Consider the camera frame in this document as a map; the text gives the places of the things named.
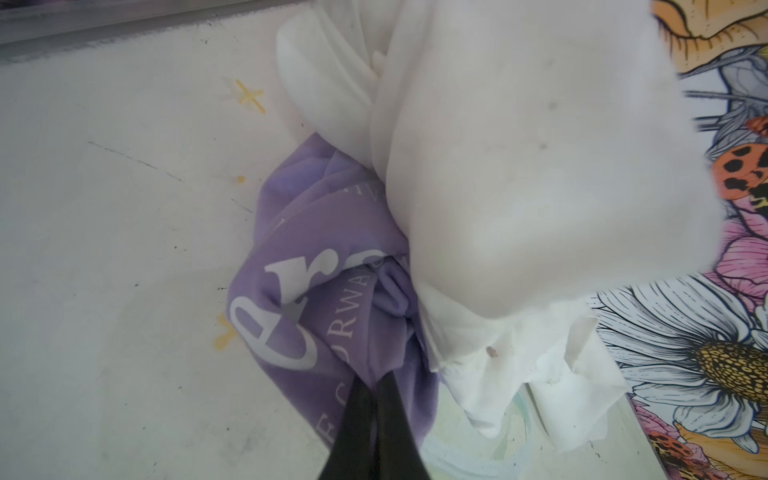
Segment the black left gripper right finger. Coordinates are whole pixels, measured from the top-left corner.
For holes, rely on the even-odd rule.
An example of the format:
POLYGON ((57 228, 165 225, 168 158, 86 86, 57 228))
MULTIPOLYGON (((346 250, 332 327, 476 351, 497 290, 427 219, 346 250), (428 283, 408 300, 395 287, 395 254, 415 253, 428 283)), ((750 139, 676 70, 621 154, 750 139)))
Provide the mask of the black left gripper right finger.
POLYGON ((379 480, 429 480, 401 400, 393 372, 386 374, 376 390, 376 467, 379 480))

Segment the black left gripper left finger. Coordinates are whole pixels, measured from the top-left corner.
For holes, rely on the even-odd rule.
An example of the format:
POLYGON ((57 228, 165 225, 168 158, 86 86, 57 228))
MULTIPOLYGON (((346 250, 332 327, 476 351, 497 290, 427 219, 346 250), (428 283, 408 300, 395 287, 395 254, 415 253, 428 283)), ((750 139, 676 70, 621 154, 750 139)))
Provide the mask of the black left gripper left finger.
POLYGON ((341 427, 319 480, 365 480, 374 463, 374 397, 355 378, 342 416, 341 427))

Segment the purple printed cloth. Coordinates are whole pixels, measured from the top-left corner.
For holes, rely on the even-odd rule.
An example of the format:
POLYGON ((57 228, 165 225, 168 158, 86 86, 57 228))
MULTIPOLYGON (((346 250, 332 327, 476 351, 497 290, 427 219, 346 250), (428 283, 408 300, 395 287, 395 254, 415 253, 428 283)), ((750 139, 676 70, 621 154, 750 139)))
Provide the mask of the purple printed cloth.
POLYGON ((408 242, 378 177, 319 135, 264 182, 254 245, 228 290, 227 317, 254 359, 327 444, 352 383, 396 378, 412 434, 437 412, 408 242))

